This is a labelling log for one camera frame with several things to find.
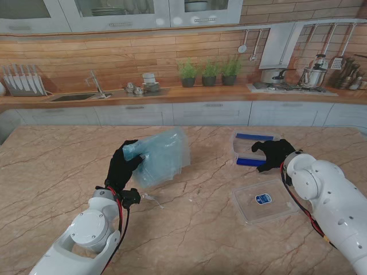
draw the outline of marble countertop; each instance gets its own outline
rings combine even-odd
[[[170,127],[22,126],[0,147],[0,274],[28,274],[87,208],[114,151]],[[127,235],[104,274],[350,274],[352,267],[302,213],[246,225],[234,188],[280,178],[238,166],[234,129],[283,135],[295,148],[339,165],[367,195],[367,141],[352,128],[184,127],[192,165],[174,180],[142,189]]]

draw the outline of wooden backsplash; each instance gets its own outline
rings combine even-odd
[[[240,55],[241,78],[250,80],[259,65],[268,31],[261,35],[258,61],[249,57],[258,31],[249,32],[247,52]],[[119,89],[132,81],[142,83],[142,73],[153,72],[163,87],[179,85],[177,61],[226,60],[234,57],[244,32],[190,33],[190,35],[87,40],[0,42],[0,64],[36,64],[45,88],[51,92],[95,89],[84,79],[96,72],[103,89]]]
[[[240,25],[255,25],[271,22],[287,22],[306,19],[326,18],[365,18],[365,9],[361,8],[363,0],[245,0],[242,8]],[[330,45],[328,58],[336,56],[337,48],[342,45],[348,26],[337,27],[337,36]],[[289,73],[295,81],[304,65],[314,57],[323,46],[330,26],[320,26],[300,59],[302,47],[307,39],[310,27],[305,27],[299,38],[291,65],[299,70]],[[261,54],[266,43],[268,30],[265,29],[260,39],[258,60],[249,60],[253,52],[258,30],[249,32],[247,51],[239,55],[242,69],[239,81],[259,81],[258,69]],[[175,35],[157,35],[147,32],[146,36],[108,38],[100,34],[95,38],[73,38],[62,36],[52,40],[0,41],[0,65],[35,64],[45,84],[51,92],[95,91],[84,81],[93,69],[103,89],[119,89],[132,81],[142,83],[142,73],[153,72],[163,87],[180,85],[177,61],[185,61],[188,57],[195,63],[205,63],[207,59],[226,60],[235,57],[237,48],[244,39],[243,31],[207,32]],[[367,27],[357,26],[347,54],[367,53]]]

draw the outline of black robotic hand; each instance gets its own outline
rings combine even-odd
[[[266,163],[257,168],[259,172],[268,171],[272,168],[280,167],[281,163],[286,159],[286,157],[295,152],[293,146],[286,141],[281,139],[279,141],[267,140],[266,142],[256,142],[252,147],[252,152],[257,150],[262,150],[266,156]]]
[[[111,186],[117,193],[121,193],[126,183],[131,178],[132,172],[143,162],[140,156],[126,161],[122,147],[137,142],[138,140],[126,140],[120,148],[118,148],[111,161],[108,169],[105,186]]]

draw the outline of potted plant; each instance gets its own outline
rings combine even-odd
[[[219,64],[215,61],[208,60],[202,69],[202,84],[203,86],[214,86],[216,84],[217,75],[220,72]]]
[[[229,59],[222,66],[222,83],[225,86],[233,86],[235,84],[237,74],[241,69],[239,60]]]
[[[184,88],[191,88],[195,84],[196,75],[198,73],[197,66],[191,63],[191,59],[183,63],[178,63],[179,76],[181,77],[181,83]]]

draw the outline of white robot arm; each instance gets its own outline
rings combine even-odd
[[[140,202],[136,189],[122,191],[127,196],[127,207]],[[80,213],[43,255],[30,275],[100,275],[120,244],[119,230],[113,220],[120,208],[111,190],[99,189],[88,201],[89,208]],[[95,258],[82,257],[72,252],[74,245],[97,253]]]
[[[291,153],[284,169],[295,191],[312,204],[313,216],[358,275],[367,274],[367,199],[333,163]]]

